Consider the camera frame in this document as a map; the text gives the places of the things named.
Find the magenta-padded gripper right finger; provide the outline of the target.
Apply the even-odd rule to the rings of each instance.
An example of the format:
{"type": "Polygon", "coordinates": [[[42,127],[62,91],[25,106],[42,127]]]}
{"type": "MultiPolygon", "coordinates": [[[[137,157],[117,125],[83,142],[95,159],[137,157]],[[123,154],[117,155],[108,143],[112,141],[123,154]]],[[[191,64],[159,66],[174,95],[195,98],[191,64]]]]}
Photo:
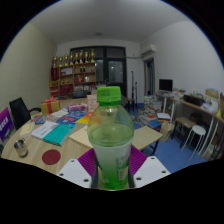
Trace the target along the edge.
{"type": "Polygon", "coordinates": [[[131,147],[128,181],[130,188],[140,188],[169,175],[167,168],[156,156],[147,157],[131,147]]]}

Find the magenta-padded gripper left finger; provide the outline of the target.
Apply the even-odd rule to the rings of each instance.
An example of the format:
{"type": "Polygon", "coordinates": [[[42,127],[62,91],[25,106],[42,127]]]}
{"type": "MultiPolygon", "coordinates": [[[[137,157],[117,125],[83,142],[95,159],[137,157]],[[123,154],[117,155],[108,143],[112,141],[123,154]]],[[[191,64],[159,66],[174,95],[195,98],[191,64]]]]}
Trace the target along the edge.
{"type": "Polygon", "coordinates": [[[94,149],[88,150],[78,159],[70,159],[57,175],[81,187],[96,189],[98,170],[94,149]]]}

